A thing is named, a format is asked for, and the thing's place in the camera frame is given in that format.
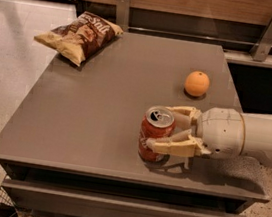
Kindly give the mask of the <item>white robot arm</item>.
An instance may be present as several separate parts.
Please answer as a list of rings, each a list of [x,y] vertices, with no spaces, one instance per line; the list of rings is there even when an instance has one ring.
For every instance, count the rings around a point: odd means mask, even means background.
[[[155,153],[219,160],[248,156],[272,168],[272,114],[215,107],[205,112],[187,106],[169,110],[181,131],[147,139],[146,145]]]

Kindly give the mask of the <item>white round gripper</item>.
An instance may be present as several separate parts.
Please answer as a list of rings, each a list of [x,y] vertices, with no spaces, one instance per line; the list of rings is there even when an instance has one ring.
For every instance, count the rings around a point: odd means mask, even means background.
[[[168,106],[167,109],[178,128],[185,130],[171,137],[148,138],[145,143],[154,153],[190,158],[208,155],[211,159],[240,155],[245,132],[243,118],[236,110],[214,107],[202,114],[193,106]],[[196,124],[197,137],[194,137],[190,128]]]

